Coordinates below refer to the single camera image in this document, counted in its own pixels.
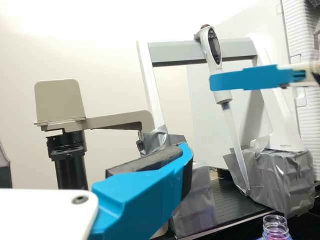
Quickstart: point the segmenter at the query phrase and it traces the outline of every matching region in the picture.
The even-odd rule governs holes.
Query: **white backdrop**
[[[15,188],[55,189],[47,133],[37,120],[34,85],[77,79],[88,117],[147,108],[136,40],[191,40],[255,0],[0,0],[0,139]],[[185,67],[155,71],[170,133],[194,145]],[[105,169],[139,157],[136,132],[87,131],[89,184]]]

